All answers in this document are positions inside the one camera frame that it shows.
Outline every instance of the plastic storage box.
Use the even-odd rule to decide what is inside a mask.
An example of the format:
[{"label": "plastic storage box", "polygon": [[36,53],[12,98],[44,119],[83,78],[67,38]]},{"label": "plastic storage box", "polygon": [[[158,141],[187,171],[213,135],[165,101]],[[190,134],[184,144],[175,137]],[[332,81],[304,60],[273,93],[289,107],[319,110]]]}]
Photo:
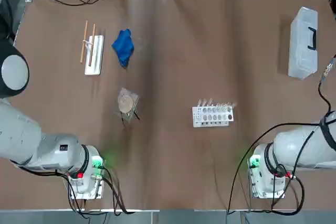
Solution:
[{"label": "plastic storage box", "polygon": [[304,79],[317,71],[317,23],[318,13],[301,7],[290,25],[289,76]]}]

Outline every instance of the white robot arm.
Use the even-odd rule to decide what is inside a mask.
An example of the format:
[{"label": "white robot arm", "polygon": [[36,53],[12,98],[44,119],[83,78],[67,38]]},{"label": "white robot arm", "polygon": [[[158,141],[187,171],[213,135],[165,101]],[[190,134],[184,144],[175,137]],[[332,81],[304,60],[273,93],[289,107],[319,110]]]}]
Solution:
[{"label": "white robot arm", "polygon": [[65,173],[77,198],[102,195],[102,158],[97,149],[81,145],[72,134],[43,134],[33,121],[4,98],[21,93],[29,80],[24,57],[7,41],[0,41],[0,157],[28,170]]},{"label": "white robot arm", "polygon": [[[327,122],[334,119],[336,119],[336,112],[327,117]],[[328,126],[330,134],[335,139],[336,123]],[[249,159],[249,179],[253,197],[272,198],[274,184],[274,197],[279,198],[282,195],[285,187],[285,174],[276,176],[273,181],[275,168],[277,164],[282,164],[287,171],[293,170],[299,151],[313,130],[314,133],[300,155],[297,168],[336,168],[336,150],[325,140],[320,127],[301,126],[291,131],[280,132],[273,143],[258,145]]]}]

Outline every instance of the black handle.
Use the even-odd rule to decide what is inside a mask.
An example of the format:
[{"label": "black handle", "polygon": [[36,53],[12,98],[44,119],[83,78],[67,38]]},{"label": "black handle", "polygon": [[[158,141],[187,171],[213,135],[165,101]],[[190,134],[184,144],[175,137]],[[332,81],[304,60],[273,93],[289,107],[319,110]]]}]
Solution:
[{"label": "black handle", "polygon": [[308,27],[308,29],[313,32],[313,46],[311,47],[311,46],[308,45],[308,48],[310,50],[315,51],[316,50],[316,29],[314,29],[314,28],[312,28],[310,26]]}]

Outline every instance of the blue cloth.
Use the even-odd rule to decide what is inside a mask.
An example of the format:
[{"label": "blue cloth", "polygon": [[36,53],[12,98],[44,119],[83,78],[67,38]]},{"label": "blue cloth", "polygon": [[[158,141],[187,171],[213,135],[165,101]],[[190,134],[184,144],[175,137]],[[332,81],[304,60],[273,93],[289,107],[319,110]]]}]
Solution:
[{"label": "blue cloth", "polygon": [[131,39],[131,31],[129,29],[121,30],[119,36],[112,44],[112,48],[116,51],[120,65],[126,68],[128,61],[134,51],[134,44]]}]

